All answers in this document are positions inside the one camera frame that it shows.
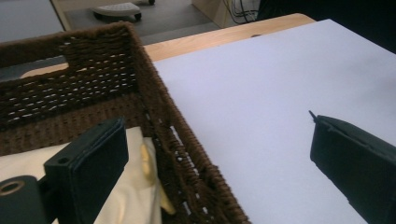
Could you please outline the grey wheeled base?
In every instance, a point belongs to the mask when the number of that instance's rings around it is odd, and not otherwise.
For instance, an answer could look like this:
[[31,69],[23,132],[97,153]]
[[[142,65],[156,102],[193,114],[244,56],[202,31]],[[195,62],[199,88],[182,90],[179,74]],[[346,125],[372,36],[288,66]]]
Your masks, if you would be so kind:
[[140,21],[142,19],[142,13],[140,11],[140,7],[136,6],[131,2],[102,6],[102,7],[93,7],[92,12],[94,17],[98,20],[100,20],[103,16],[108,16],[108,17],[134,16],[134,18],[137,21]]

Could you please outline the cream cloth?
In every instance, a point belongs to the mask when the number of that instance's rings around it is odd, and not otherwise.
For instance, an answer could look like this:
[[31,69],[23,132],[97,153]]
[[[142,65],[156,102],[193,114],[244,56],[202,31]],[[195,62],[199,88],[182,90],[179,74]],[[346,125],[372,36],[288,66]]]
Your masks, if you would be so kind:
[[[156,150],[138,127],[126,131],[129,160],[94,224],[163,224],[162,212],[173,215],[158,178]],[[64,147],[44,147],[0,157],[0,181],[19,175],[44,175],[43,163]]]

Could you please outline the brown woven basket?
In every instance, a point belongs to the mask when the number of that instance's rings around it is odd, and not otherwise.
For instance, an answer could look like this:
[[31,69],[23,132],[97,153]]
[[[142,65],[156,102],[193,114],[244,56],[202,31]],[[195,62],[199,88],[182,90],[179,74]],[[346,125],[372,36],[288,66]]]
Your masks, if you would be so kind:
[[70,142],[115,117],[153,141],[176,208],[163,224],[250,224],[131,23],[0,43],[0,156]]

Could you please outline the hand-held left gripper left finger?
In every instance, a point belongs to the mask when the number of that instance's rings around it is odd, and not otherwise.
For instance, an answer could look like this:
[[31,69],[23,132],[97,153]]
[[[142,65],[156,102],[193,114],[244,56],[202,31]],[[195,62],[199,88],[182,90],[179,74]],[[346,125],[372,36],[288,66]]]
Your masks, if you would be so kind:
[[93,224],[129,160],[124,119],[100,122],[44,163],[49,219]]

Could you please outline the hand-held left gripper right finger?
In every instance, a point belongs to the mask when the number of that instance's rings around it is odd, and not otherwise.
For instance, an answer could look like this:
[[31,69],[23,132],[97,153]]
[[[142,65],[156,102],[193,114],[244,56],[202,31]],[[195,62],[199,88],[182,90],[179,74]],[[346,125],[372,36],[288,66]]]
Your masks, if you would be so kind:
[[396,224],[396,147],[340,119],[313,121],[311,161],[368,224]]

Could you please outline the white cabinet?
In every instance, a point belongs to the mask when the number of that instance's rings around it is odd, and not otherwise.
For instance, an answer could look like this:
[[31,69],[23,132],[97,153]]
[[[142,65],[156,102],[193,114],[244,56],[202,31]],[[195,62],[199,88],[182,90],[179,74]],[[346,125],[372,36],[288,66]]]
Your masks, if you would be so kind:
[[50,35],[63,29],[50,0],[0,0],[0,42]]

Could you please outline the white table mat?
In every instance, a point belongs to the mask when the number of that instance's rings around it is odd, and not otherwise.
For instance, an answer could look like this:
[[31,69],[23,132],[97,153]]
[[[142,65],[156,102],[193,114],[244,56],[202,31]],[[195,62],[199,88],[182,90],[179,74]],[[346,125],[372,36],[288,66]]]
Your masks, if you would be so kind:
[[156,62],[252,224],[365,224],[310,159],[313,118],[396,146],[396,54],[316,21]]

